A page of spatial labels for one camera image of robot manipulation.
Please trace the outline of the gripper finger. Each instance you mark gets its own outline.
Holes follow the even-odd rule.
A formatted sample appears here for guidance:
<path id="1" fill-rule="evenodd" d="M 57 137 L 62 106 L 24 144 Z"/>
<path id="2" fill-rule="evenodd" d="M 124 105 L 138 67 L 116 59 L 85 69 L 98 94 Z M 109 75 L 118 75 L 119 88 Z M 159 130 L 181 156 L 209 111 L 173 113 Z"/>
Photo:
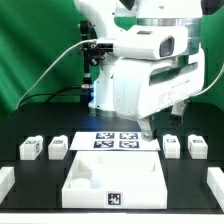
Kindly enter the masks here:
<path id="1" fill-rule="evenodd" d="M 185 100 L 180 101 L 172 106 L 170 121 L 173 126 L 179 126 L 182 124 L 186 106 L 187 102 Z"/>
<path id="2" fill-rule="evenodd" d="M 156 128 L 153 117 L 145 117 L 138 121 L 143 140 L 154 140 L 156 138 Z"/>

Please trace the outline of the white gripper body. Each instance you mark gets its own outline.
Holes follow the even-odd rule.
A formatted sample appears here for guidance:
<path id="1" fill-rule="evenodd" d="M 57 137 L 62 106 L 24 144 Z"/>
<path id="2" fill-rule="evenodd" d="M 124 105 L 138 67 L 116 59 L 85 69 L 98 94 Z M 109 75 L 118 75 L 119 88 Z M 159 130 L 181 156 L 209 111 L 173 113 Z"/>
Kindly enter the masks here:
<path id="1" fill-rule="evenodd" d="M 125 119 L 140 120 L 200 92 L 204 84 L 204 52 L 190 55 L 188 62 L 174 67 L 172 59 L 119 59 L 113 75 L 115 112 Z"/>

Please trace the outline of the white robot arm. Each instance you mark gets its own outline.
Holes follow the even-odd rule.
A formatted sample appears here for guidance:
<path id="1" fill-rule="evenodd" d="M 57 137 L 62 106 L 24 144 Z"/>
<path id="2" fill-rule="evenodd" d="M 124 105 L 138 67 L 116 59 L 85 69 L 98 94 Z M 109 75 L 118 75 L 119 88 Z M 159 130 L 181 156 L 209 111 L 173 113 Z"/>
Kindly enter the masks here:
<path id="1" fill-rule="evenodd" d="M 182 123 L 187 100 L 201 92 L 205 56 L 201 20 L 224 0 L 73 0 L 96 33 L 85 60 L 100 67 L 89 107 L 136 121 L 156 138 L 154 115 L 169 108 Z"/>

